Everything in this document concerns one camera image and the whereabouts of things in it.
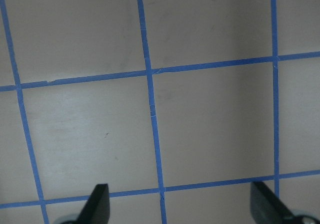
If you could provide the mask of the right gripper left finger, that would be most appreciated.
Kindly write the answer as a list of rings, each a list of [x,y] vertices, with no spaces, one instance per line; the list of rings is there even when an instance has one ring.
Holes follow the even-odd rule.
[[[108,184],[97,184],[75,223],[107,224],[110,219]]]

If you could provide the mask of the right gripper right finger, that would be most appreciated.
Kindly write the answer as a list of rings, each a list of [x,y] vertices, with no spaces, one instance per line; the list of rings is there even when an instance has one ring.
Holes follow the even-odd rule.
[[[250,184],[250,213],[255,223],[292,223],[293,213],[262,181]]]

